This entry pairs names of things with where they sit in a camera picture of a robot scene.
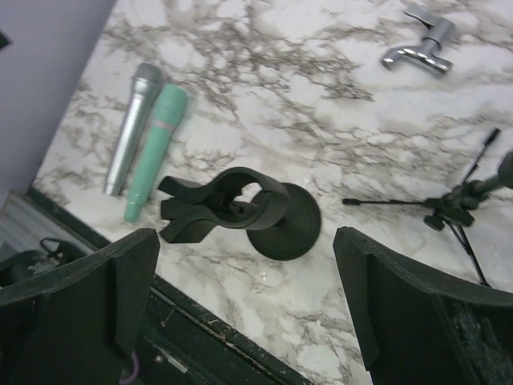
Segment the black tripod shock-mount stand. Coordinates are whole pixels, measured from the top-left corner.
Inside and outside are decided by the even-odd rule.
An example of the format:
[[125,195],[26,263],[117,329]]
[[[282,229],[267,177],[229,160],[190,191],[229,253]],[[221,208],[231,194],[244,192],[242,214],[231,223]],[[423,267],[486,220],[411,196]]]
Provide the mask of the black tripod shock-mount stand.
[[484,277],[475,252],[471,246],[465,229],[472,226],[475,219],[471,215],[480,204],[487,200],[491,193],[502,188],[512,189],[512,152],[508,152],[502,159],[497,173],[485,180],[472,180],[471,176],[479,167],[480,160],[484,157],[487,149],[499,137],[501,130],[494,128],[484,140],[482,149],[471,165],[470,170],[464,176],[460,184],[456,185],[450,192],[439,198],[426,198],[423,201],[361,201],[358,199],[345,198],[342,204],[348,206],[359,205],[415,205],[431,209],[432,214],[424,217],[424,223],[435,231],[442,231],[449,227],[459,244],[470,257],[476,273],[479,277],[479,284],[488,287],[490,284]]

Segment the teal microphone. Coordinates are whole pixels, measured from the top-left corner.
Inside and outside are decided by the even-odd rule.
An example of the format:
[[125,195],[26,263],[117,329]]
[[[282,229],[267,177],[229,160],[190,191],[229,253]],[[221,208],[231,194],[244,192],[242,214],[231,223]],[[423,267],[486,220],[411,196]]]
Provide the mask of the teal microphone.
[[147,140],[128,191],[123,215],[125,221],[134,223],[138,220],[153,190],[172,136],[184,118],[187,104],[185,90],[175,84],[165,85],[160,92],[152,110]]

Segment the black round-base mic stand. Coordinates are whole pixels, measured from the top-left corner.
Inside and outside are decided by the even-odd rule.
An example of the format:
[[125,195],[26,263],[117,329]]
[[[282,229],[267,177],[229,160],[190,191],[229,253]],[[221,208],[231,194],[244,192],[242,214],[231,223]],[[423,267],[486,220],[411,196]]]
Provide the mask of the black round-base mic stand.
[[321,210],[297,184],[280,182],[251,168],[229,168],[205,185],[164,177],[159,191],[169,244],[197,244],[217,226],[244,230],[254,249],[274,261],[308,253],[321,233]]

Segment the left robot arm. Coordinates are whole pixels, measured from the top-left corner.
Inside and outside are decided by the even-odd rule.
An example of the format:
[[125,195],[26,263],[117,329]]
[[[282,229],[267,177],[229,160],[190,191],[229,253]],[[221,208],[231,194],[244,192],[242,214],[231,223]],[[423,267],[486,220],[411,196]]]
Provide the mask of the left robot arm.
[[39,242],[40,249],[15,253],[1,262],[1,287],[26,281],[87,256],[69,241],[45,237]]

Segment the grey mesh microphone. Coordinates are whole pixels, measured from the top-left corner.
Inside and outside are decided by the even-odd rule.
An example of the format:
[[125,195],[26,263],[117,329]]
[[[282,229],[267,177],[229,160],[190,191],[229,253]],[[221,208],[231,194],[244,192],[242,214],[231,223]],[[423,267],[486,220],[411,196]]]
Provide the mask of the grey mesh microphone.
[[151,106],[163,84],[161,70],[150,63],[141,63],[132,76],[129,103],[103,185],[105,194],[118,196],[125,185]]

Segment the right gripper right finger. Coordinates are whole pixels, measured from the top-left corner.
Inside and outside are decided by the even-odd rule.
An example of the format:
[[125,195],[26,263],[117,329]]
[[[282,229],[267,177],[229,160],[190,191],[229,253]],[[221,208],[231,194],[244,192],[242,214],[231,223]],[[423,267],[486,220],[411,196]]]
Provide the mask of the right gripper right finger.
[[510,384],[512,295],[454,277],[350,227],[333,251],[375,384]]

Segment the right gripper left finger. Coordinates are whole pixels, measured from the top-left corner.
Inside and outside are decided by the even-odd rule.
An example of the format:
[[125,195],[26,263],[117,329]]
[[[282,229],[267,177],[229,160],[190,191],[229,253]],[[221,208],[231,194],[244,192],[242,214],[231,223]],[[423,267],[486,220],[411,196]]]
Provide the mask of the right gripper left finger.
[[138,229],[1,290],[3,384],[117,384],[147,305],[160,241]]

